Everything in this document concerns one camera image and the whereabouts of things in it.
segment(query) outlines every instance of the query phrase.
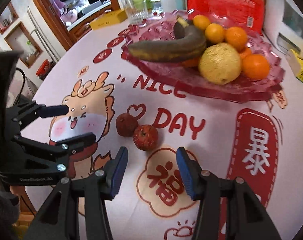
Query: red apple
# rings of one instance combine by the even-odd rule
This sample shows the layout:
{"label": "red apple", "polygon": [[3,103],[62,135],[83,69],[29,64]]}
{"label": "red apple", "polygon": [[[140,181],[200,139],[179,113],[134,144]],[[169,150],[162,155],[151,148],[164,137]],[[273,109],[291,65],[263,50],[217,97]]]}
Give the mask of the red apple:
{"label": "red apple", "polygon": [[136,147],[142,151],[153,150],[157,146],[157,129],[149,124],[140,125],[134,131],[133,141]]}
{"label": "red apple", "polygon": [[130,114],[123,113],[116,119],[116,130],[120,136],[132,137],[137,127],[137,119]]}

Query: round table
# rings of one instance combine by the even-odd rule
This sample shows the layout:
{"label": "round table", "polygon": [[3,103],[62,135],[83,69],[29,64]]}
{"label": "round table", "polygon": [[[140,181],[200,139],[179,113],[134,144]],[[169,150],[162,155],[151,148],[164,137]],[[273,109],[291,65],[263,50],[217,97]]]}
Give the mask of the round table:
{"label": "round table", "polygon": [[[118,34],[127,27],[125,21],[91,31],[64,55],[34,100],[47,106],[67,104],[70,112],[39,118],[22,135],[54,144],[93,132],[97,142],[73,156],[69,165],[74,179],[88,176],[114,158],[120,146],[127,147],[129,161],[120,192],[106,201],[114,239],[191,238],[198,203],[186,195],[175,171],[179,146],[220,178],[242,176],[282,239],[292,239],[303,225],[303,84],[294,77],[285,55],[274,49],[286,74],[283,90],[269,102],[237,104],[203,98],[155,82],[122,59],[124,41]],[[137,116],[140,124],[155,125],[156,150],[140,151],[131,138],[117,134],[116,117],[125,112]],[[51,190],[27,188],[36,210]],[[82,205],[80,201],[80,235],[86,239]]]}

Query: pink fruit tray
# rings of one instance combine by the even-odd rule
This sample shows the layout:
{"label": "pink fruit tray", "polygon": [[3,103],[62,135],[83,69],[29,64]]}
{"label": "pink fruit tray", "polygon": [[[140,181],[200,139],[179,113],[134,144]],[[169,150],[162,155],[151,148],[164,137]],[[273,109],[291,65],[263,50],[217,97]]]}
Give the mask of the pink fruit tray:
{"label": "pink fruit tray", "polygon": [[194,10],[188,12],[175,11],[159,16],[158,20],[147,21],[147,25],[141,27],[138,34],[126,36],[126,43],[122,46],[123,58],[136,65],[151,79],[201,97],[218,98],[237,103],[266,101],[271,99],[273,93],[282,89],[280,82],[284,78],[285,70],[279,66],[281,59],[272,52],[271,45],[264,42],[257,32],[246,26],[235,24],[227,17],[217,17],[214,14],[205,15],[212,23],[218,23],[224,28],[240,26],[246,30],[249,37],[247,47],[251,49],[253,54],[264,55],[270,63],[270,72],[265,79],[252,80],[240,74],[234,81],[220,86],[208,82],[194,68],[185,68],[180,63],[148,62],[139,60],[129,54],[127,46],[132,42],[174,39],[173,26],[176,23],[177,15],[193,19],[197,14],[199,13]]}

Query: quotation mark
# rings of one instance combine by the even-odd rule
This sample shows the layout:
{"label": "quotation mark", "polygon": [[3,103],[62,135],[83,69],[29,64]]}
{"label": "quotation mark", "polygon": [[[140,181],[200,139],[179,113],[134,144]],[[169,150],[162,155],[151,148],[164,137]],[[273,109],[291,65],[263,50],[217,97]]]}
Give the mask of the quotation mark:
{"label": "quotation mark", "polygon": [[117,80],[119,80],[122,77],[122,75],[118,75]]}

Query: brown banana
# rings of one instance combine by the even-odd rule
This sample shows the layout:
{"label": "brown banana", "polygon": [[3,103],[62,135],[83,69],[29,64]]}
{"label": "brown banana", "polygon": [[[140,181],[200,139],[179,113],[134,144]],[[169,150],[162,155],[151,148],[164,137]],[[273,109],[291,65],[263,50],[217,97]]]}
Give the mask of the brown banana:
{"label": "brown banana", "polygon": [[177,22],[184,27],[183,38],[171,41],[139,41],[128,45],[129,53],[151,62],[181,62],[200,57],[206,49],[206,39],[201,30],[182,18]]}

